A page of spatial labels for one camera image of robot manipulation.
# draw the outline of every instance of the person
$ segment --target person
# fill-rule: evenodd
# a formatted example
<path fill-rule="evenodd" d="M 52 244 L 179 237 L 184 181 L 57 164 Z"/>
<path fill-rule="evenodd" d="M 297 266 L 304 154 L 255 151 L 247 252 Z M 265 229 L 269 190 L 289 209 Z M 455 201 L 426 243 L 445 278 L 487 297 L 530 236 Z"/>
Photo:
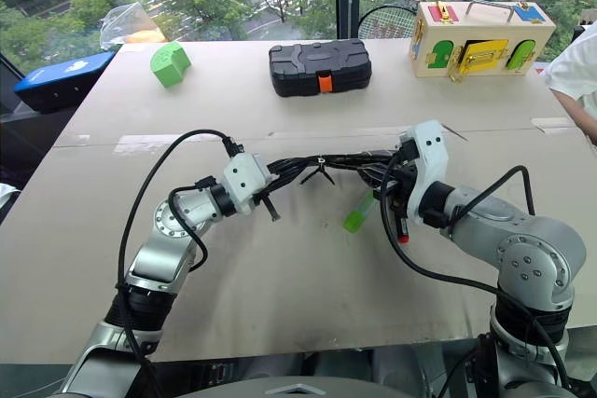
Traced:
<path fill-rule="evenodd" d="M 570 118 L 597 145 L 597 22 L 541 75 Z"/>

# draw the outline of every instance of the clear plastic bag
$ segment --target clear plastic bag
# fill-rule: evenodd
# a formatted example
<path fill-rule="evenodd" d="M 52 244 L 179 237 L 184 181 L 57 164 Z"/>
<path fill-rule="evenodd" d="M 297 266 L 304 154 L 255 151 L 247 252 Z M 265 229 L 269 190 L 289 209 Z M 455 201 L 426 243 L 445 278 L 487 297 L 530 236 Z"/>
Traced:
<path fill-rule="evenodd" d="M 111 9 L 100 31 L 100 45 L 104 50 L 117 44 L 166 41 L 158 25 L 137 2 Z"/>

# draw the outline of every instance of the wire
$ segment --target wire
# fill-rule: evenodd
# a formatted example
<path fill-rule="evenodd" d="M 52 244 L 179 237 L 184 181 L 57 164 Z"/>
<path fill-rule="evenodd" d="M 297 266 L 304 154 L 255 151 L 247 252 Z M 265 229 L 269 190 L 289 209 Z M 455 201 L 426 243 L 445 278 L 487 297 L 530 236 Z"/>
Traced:
<path fill-rule="evenodd" d="M 54 384 L 58 384 L 59 382 L 62 382 L 64 380 L 65 380 L 65 378 L 61 377 L 60 379 L 56 379 L 54 382 L 50 382 L 49 384 L 46 384 L 45 386 L 38 387 L 37 389 L 35 389 L 33 391 L 26 391 L 25 393 L 19 393 L 18 395 L 11 396 L 10 398 L 21 398 L 22 396 L 31 395 L 32 393 L 36 393 L 37 391 L 42 391 L 44 389 L 47 389 L 48 387 L 51 387 Z"/>
<path fill-rule="evenodd" d="M 127 222 L 124 226 L 124 230 L 122 232 L 122 239 L 120 240 L 120 248 L 118 250 L 117 289 L 118 289 L 118 308 L 119 308 L 119 311 L 120 311 L 120 314 L 122 317 L 122 328 L 124 329 L 124 333 L 129 341 L 129 344 L 131 345 L 131 349 L 135 356 L 135 359 L 141 365 L 141 370 L 145 373 L 153 391 L 159 398 L 161 396 L 163 396 L 163 393 L 161 391 L 160 383 L 158 382 L 156 372 L 152 368 L 150 361 L 141 352 L 141 349 L 139 348 L 139 344 L 137 343 L 137 340 L 134 337 L 134 332 L 132 331 L 130 310 L 128 307 L 127 297 L 126 297 L 126 293 L 125 293 L 125 288 L 126 288 L 125 276 L 126 276 L 126 274 L 125 274 L 125 268 L 124 268 L 124 258 L 125 258 L 125 253 L 126 253 L 126 249 L 127 249 L 127 242 L 129 240 L 129 235 L 131 234 L 132 223 L 134 222 L 134 217 L 137 214 L 139 205 L 141 204 L 141 199 L 143 199 L 143 195 L 145 194 L 147 188 L 149 187 L 149 183 L 151 182 L 153 177 L 156 175 L 156 172 L 161 167 L 161 165 L 164 163 L 166 158 L 168 158 L 168 156 L 170 156 L 170 154 L 174 151 L 174 149 L 177 146 L 179 146 L 181 143 L 183 143 L 189 137 L 192 137 L 194 135 L 200 135 L 200 134 L 211 134 L 211 135 L 215 135 L 216 137 L 220 137 L 224 141 L 224 145 L 226 145 L 227 142 L 229 143 L 229 141 L 230 141 L 230 138 L 226 134 L 224 134 L 223 132 L 220 132 L 218 130 L 192 130 L 190 132 L 186 132 L 186 133 L 182 134 L 176 140 L 174 140 L 170 144 L 170 146 L 168 146 L 166 151 L 164 151 L 164 153 L 160 156 L 160 158 L 155 163 L 155 165 L 151 168 L 146 179 L 143 181 L 141 188 L 139 188 L 139 192 L 137 193 L 137 196 L 134 199 L 134 203 L 132 204 L 131 211 L 129 212 Z"/>
<path fill-rule="evenodd" d="M 570 389 L 570 381 L 566 374 L 566 368 L 563 364 L 562 357 L 560 356 L 560 353 L 557 351 L 553 341 L 551 340 L 549 335 L 546 333 L 543 326 L 535 318 L 533 313 L 528 308 L 526 308 L 518 299 L 511 296 L 510 294 L 505 293 L 504 291 L 494 288 L 493 286 L 483 283 L 481 281 L 474 281 L 474 280 L 470 280 L 470 279 L 463 279 L 461 277 L 454 277 L 452 275 L 439 274 L 432 270 L 422 268 L 419 265 L 417 265 L 416 263 L 414 263 L 412 260 L 410 260 L 410 258 L 408 258 L 407 255 L 404 253 L 404 251 L 398 244 L 397 239 L 395 238 L 395 236 L 392 233 L 392 228 L 390 226 L 390 220 L 388 217 L 388 199 L 387 199 L 387 196 L 388 196 L 387 195 L 387 187 L 388 187 L 388 183 L 390 181 L 390 173 L 392 172 L 392 170 L 394 169 L 394 167 L 396 166 L 396 164 L 398 163 L 399 160 L 400 160 L 400 154 L 396 153 L 392 156 L 392 158 L 390 159 L 390 161 L 388 163 L 387 170 L 386 170 L 385 174 L 383 175 L 382 185 L 380 187 L 380 204 L 381 204 L 380 209 L 382 212 L 383 229 L 385 230 L 385 234 L 387 235 L 388 240 L 390 241 L 390 244 L 392 245 L 392 248 L 394 249 L 394 251 L 396 252 L 398 257 L 409 268 L 411 268 L 415 272 L 418 272 L 421 275 L 424 275 L 425 277 L 428 277 L 433 280 L 445 281 L 448 283 L 461 284 L 463 286 L 469 286 L 472 288 L 480 289 L 481 291 L 486 291 L 488 293 L 492 293 L 492 294 L 497 295 L 500 298 L 506 300 L 511 305 L 513 305 L 515 308 L 520 310 L 531 321 L 531 324 L 533 325 L 533 328 L 535 329 L 535 331 L 544 340 L 546 346 L 548 347 L 549 353 L 551 354 L 551 357 L 553 358 L 553 361 L 556 364 L 556 368 L 558 370 L 558 374 L 560 375 L 560 381 L 562 382 L 562 386 L 565 389 L 569 390 Z M 482 192 L 481 195 L 486 194 L 487 191 L 492 191 L 493 188 L 494 188 L 494 185 L 491 185 L 487 190 Z"/>
<path fill-rule="evenodd" d="M 451 368 L 450 372 L 446 376 L 446 382 L 444 382 L 444 385 L 441 388 L 441 390 L 439 391 L 439 393 L 437 394 L 436 398 L 443 398 L 444 397 L 444 395 L 448 391 L 448 386 L 450 385 L 450 380 L 454 376 L 454 374 L 456 373 L 456 370 L 458 370 L 458 368 L 462 364 L 464 364 L 466 361 L 468 361 L 470 358 L 472 358 L 473 354 L 475 354 L 475 349 L 471 349 L 471 350 L 467 351 L 465 353 L 465 355 L 462 358 L 460 358 L 456 364 L 454 364 L 454 367 Z"/>
<path fill-rule="evenodd" d="M 535 216 L 535 205 L 533 204 L 533 192 L 531 191 L 531 178 L 529 176 L 529 171 L 526 167 L 522 165 L 518 165 L 510 170 L 507 171 L 502 177 L 500 177 L 497 181 L 495 181 L 489 188 L 485 191 L 480 193 L 476 196 L 473 200 L 471 200 L 464 208 L 458 211 L 454 217 L 450 221 L 450 226 L 456 224 L 461 218 L 466 216 L 471 210 L 473 210 L 480 202 L 484 201 L 488 198 L 495 190 L 497 190 L 500 186 L 506 183 L 506 181 L 511 178 L 514 174 L 520 172 L 522 174 L 522 181 L 524 182 L 524 196 L 526 197 L 526 207 L 529 211 L 529 214 Z"/>
<path fill-rule="evenodd" d="M 193 241 L 195 241 L 195 243 L 201 249 L 201 253 L 202 253 L 201 260 L 199 260 L 196 264 L 194 264 L 188 270 L 189 272 L 192 272 L 193 270 L 196 270 L 197 268 L 200 268 L 201 266 L 203 266 L 205 264 L 205 262 L 207 261 L 207 255 L 208 255 L 207 247 L 205 246 L 205 243 L 201 240 L 201 238 L 199 238 L 199 235 L 197 235 L 195 233 L 195 230 L 193 230 L 185 222 L 185 218 L 183 218 L 181 216 L 180 212 L 176 209 L 176 205 L 174 204 L 174 198 L 176 198 L 176 195 L 181 191 L 191 191 L 191 190 L 196 190 L 196 189 L 197 189 L 197 187 L 195 185 L 179 186 L 178 188 L 175 188 L 174 190 L 172 190 L 170 192 L 170 194 L 168 195 L 168 207 L 170 208 L 170 212 L 174 216 L 174 219 L 188 233 L 188 235 L 191 237 L 191 239 Z"/>

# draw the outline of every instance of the blue container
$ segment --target blue container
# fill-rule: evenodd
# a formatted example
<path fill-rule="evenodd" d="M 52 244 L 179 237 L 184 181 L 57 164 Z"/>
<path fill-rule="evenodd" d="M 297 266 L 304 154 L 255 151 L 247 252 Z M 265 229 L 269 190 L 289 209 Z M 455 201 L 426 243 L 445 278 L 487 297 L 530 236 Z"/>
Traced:
<path fill-rule="evenodd" d="M 76 106 L 114 58 L 113 51 L 35 69 L 15 86 L 15 93 L 39 112 Z"/>

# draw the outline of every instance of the orange latch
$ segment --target orange latch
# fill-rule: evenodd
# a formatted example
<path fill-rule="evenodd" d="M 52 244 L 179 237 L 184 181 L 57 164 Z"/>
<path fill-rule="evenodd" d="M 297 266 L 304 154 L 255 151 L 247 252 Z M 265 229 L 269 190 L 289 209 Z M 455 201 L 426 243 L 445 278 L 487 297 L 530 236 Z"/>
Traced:
<path fill-rule="evenodd" d="M 332 75 L 318 76 L 319 77 L 319 91 L 321 93 L 332 91 Z"/>

